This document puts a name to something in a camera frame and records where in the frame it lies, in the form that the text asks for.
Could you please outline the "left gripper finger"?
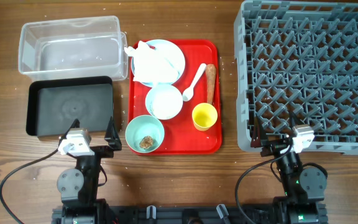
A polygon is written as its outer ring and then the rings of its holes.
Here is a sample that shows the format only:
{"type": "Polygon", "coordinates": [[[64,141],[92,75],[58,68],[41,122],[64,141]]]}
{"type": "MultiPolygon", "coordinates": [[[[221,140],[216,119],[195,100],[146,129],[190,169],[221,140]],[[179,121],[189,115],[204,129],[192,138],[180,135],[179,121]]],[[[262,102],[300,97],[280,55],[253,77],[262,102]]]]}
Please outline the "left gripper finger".
{"type": "Polygon", "coordinates": [[[114,119],[112,116],[109,119],[104,140],[108,143],[108,145],[110,147],[119,147],[120,146],[120,138],[119,138],[119,135],[115,129],[114,119]]]}
{"type": "Polygon", "coordinates": [[[65,134],[63,135],[63,137],[66,137],[68,132],[73,129],[73,128],[79,128],[80,127],[80,121],[78,119],[75,119],[74,122],[70,125],[70,127],[68,128],[68,130],[65,132],[65,134]]]}

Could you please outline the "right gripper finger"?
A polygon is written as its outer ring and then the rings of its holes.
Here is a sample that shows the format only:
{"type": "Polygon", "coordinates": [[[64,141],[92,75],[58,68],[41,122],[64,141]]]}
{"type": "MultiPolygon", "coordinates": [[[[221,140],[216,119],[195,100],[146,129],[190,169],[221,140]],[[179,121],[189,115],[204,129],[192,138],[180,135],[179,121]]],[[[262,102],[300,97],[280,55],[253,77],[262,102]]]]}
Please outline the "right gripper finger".
{"type": "Polygon", "coordinates": [[[289,111],[288,114],[289,114],[288,122],[290,128],[294,128],[295,126],[300,125],[300,120],[298,119],[297,115],[294,112],[289,111]]]}
{"type": "Polygon", "coordinates": [[[262,126],[262,122],[259,117],[254,118],[254,130],[250,146],[253,148],[265,147],[268,144],[268,137],[262,126]]]}

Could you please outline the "mint green bowl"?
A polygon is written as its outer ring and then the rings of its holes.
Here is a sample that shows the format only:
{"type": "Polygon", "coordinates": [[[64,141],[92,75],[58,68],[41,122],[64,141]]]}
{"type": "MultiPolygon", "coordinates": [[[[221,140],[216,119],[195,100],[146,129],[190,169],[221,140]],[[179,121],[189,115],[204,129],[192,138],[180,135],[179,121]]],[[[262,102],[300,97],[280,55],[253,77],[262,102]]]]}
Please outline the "mint green bowl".
{"type": "Polygon", "coordinates": [[[128,146],[137,153],[147,154],[155,151],[163,143],[165,129],[163,124],[151,115],[141,115],[134,118],[126,128],[125,138],[128,146]],[[149,149],[139,147],[140,141],[145,136],[151,136],[154,144],[149,149]]]}

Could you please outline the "brown food scrap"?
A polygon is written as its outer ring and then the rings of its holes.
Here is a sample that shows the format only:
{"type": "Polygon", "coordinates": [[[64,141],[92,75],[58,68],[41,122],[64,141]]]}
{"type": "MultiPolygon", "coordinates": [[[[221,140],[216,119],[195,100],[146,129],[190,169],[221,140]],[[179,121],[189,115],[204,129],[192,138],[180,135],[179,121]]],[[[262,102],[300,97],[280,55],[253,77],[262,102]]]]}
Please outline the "brown food scrap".
{"type": "Polygon", "coordinates": [[[154,139],[151,136],[145,136],[139,143],[139,147],[142,149],[149,149],[154,144],[154,139]]]}

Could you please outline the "yellow plastic cup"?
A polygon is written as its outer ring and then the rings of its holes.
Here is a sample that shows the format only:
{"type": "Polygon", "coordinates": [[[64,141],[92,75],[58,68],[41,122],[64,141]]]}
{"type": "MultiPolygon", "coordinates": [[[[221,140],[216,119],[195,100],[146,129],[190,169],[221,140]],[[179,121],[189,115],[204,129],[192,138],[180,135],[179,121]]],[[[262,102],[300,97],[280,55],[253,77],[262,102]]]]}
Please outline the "yellow plastic cup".
{"type": "Polygon", "coordinates": [[[193,108],[192,120],[195,128],[199,131],[206,131],[218,120],[216,108],[209,103],[200,103],[193,108]]]}

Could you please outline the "light blue bowl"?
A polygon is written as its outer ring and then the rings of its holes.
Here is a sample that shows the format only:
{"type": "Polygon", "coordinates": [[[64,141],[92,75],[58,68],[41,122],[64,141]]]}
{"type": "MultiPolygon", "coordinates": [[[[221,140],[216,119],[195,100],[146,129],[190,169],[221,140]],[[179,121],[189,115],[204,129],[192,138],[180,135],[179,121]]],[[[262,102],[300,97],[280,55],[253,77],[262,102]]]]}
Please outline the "light blue bowl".
{"type": "Polygon", "coordinates": [[[157,119],[168,120],[179,114],[183,107],[180,91],[172,85],[157,85],[147,93],[145,107],[157,119]]]}

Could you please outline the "white napkin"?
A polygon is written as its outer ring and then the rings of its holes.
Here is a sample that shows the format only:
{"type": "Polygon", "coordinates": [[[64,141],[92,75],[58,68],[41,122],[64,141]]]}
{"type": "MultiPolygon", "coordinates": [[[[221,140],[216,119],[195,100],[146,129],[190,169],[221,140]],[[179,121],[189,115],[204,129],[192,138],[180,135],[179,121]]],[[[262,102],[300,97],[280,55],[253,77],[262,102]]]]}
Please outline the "white napkin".
{"type": "Polygon", "coordinates": [[[174,82],[179,72],[159,52],[146,42],[140,41],[137,48],[125,47],[125,53],[134,61],[135,82],[142,83],[171,83],[174,82]]]}

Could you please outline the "white plastic spoon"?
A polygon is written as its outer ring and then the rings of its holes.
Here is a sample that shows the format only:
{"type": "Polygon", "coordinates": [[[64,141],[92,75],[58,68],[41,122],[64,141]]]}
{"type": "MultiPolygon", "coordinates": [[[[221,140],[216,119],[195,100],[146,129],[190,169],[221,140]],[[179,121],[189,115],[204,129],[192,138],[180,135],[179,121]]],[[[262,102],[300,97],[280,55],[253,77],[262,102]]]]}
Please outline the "white plastic spoon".
{"type": "Polygon", "coordinates": [[[191,85],[183,92],[183,94],[182,94],[183,101],[190,101],[192,99],[192,97],[194,95],[195,85],[197,84],[198,80],[201,78],[201,76],[205,70],[206,70],[206,64],[202,63],[198,67],[197,72],[193,78],[191,85]]]}

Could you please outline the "orange carrot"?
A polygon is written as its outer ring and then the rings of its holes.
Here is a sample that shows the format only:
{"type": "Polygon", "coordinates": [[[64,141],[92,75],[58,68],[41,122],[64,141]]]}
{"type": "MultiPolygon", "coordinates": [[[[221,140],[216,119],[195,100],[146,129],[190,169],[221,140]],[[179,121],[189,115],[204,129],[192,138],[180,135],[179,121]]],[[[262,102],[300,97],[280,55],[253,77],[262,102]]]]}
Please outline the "orange carrot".
{"type": "Polygon", "coordinates": [[[206,66],[205,74],[207,79],[207,103],[212,105],[217,74],[217,70],[214,64],[208,64],[206,66]]]}

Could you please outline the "light blue plate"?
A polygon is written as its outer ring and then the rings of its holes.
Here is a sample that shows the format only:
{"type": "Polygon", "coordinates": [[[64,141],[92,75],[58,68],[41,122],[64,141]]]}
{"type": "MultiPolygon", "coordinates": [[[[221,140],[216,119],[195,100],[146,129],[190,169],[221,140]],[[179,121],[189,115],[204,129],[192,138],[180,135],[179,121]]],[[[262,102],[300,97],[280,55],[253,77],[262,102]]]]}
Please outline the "light blue plate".
{"type": "MultiPolygon", "coordinates": [[[[175,83],[184,73],[185,70],[185,56],[184,53],[181,51],[181,49],[174,44],[173,42],[170,42],[168,40],[162,40],[162,39],[155,39],[155,40],[149,40],[146,41],[147,44],[149,44],[153,49],[155,49],[157,52],[161,53],[169,62],[170,64],[179,72],[177,79],[174,82],[171,83],[159,83],[159,84],[173,84],[175,83]]],[[[134,68],[134,61],[132,59],[132,73],[134,75],[135,68],[134,68]]],[[[153,87],[158,84],[152,84],[152,83],[142,83],[143,85],[153,87]]]]}

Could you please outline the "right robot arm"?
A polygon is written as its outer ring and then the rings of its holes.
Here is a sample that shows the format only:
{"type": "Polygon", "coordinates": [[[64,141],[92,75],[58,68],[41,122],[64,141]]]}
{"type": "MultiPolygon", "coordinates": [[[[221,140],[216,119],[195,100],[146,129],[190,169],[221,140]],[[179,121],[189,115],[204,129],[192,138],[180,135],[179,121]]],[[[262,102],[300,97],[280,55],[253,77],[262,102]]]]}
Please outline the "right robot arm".
{"type": "Polygon", "coordinates": [[[315,163],[302,163],[299,153],[308,148],[314,139],[312,127],[289,113],[292,133],[280,139],[270,140],[262,119],[254,119],[251,147],[260,147],[260,155],[273,156],[277,165],[277,178],[282,183],[285,196],[275,197],[271,205],[256,205],[247,214],[257,223],[310,223],[328,222],[324,191],[327,186],[326,169],[315,163]]]}

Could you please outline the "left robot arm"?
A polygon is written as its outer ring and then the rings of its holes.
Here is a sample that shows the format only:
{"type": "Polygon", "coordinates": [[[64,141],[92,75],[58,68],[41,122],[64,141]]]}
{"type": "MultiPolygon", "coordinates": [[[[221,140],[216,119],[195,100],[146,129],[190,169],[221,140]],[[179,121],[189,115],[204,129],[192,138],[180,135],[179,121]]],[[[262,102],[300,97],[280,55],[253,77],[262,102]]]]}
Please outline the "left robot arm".
{"type": "Polygon", "coordinates": [[[73,169],[64,170],[58,177],[57,189],[61,194],[62,209],[52,214],[52,223],[118,223],[118,218],[105,199],[98,199],[99,174],[105,173],[101,159],[114,157],[122,149],[122,143],[110,118],[104,146],[90,146],[91,136],[75,119],[60,138],[58,151],[76,159],[73,169]]]}

